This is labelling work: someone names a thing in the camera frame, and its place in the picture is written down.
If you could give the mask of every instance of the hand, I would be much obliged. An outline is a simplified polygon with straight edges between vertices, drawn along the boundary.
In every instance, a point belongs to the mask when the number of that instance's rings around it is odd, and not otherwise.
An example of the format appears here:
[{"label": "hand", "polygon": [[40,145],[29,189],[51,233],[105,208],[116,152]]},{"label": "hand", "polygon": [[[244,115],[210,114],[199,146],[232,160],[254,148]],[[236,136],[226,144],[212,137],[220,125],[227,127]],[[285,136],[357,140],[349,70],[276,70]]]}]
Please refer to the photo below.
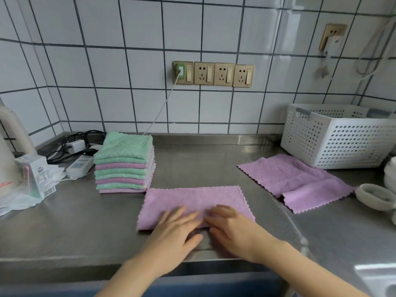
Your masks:
[{"label": "hand", "polygon": [[196,220],[198,212],[182,216],[185,206],[174,213],[166,211],[138,255],[139,259],[153,271],[155,278],[171,272],[201,242],[201,234],[188,241],[187,236],[202,220]]},{"label": "hand", "polygon": [[233,207],[217,205],[210,210],[216,217],[206,217],[213,226],[210,233],[232,254],[253,263],[269,266],[271,253],[282,241]]}]

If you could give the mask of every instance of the perforated basket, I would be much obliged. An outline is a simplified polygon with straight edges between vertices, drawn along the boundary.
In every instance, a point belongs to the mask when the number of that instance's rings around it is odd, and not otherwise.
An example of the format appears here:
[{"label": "perforated basket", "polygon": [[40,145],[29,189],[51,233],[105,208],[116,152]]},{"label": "perforated basket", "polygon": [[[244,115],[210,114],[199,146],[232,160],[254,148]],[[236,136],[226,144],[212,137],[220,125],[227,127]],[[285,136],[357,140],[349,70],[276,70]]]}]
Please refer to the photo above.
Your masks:
[{"label": "perforated basket", "polygon": [[396,114],[355,105],[290,104],[280,146],[322,169],[378,167],[396,144]]}]

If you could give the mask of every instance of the backsplash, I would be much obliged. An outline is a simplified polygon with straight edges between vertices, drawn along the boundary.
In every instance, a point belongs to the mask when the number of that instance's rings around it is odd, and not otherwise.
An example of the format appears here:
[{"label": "backsplash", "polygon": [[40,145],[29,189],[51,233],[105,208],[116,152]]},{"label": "backsplash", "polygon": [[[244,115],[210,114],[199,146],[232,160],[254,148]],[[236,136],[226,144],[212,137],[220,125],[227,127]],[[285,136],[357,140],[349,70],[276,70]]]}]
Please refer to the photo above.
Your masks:
[{"label": "backsplash", "polygon": [[[394,111],[394,51],[382,72],[345,81],[394,2],[0,0],[0,98],[40,136],[35,144],[63,130],[144,132],[172,88],[174,60],[254,64],[253,85],[176,85],[153,133],[281,133],[289,103]],[[328,23],[348,25],[332,80],[317,73]]]}]

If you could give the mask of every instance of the gold outlet plate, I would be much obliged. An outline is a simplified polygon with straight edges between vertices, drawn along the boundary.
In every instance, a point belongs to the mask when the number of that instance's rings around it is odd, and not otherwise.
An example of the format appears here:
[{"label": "gold outlet plate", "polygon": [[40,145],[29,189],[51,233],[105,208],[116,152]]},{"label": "gold outlet plate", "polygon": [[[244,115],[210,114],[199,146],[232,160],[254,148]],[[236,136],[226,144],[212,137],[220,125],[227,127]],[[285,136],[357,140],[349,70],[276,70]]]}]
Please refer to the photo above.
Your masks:
[{"label": "gold outlet plate", "polygon": [[215,63],[214,85],[231,86],[234,80],[234,63]]},{"label": "gold outlet plate", "polygon": [[324,28],[322,39],[320,40],[319,50],[323,52],[329,36],[344,36],[348,28],[346,24],[327,24]]},{"label": "gold outlet plate", "polygon": [[194,63],[194,84],[213,85],[214,62]]},{"label": "gold outlet plate", "polygon": [[253,83],[254,66],[235,65],[234,87],[251,87]]},{"label": "gold outlet plate", "polygon": [[178,79],[176,84],[194,84],[194,63],[188,61],[173,61],[172,62],[172,74],[173,83],[176,81],[178,72],[176,66],[178,63],[184,63],[186,65],[186,77],[184,79]]}]

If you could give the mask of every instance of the stack of towels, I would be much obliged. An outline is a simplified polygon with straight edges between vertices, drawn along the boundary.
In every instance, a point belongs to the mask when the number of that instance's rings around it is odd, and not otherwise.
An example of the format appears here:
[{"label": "stack of towels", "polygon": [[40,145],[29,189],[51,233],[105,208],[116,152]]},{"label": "stack of towels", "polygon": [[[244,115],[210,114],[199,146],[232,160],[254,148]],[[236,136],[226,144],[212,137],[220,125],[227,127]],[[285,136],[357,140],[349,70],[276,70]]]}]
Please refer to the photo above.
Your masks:
[{"label": "stack of towels", "polygon": [[145,192],[155,170],[152,136],[110,131],[94,163],[100,193]]}]

